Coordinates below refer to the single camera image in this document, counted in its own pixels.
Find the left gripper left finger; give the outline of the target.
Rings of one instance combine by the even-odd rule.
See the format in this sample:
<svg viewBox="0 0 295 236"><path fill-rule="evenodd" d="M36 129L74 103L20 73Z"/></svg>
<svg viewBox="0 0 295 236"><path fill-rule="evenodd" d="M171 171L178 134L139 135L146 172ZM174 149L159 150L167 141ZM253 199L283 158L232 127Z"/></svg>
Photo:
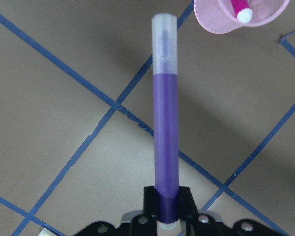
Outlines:
<svg viewBox="0 0 295 236"><path fill-rule="evenodd" d="M154 186L144 187L143 214L158 220L159 196Z"/></svg>

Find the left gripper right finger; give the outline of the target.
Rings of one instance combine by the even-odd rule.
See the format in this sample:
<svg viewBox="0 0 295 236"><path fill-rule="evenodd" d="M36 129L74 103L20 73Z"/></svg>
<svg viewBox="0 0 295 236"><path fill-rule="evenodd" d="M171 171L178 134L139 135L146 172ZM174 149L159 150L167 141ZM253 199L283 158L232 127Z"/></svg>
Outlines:
<svg viewBox="0 0 295 236"><path fill-rule="evenodd" d="M179 219L182 221L192 219L193 216L197 214L195 201L193 199L190 188L187 186L179 187L178 209Z"/></svg>

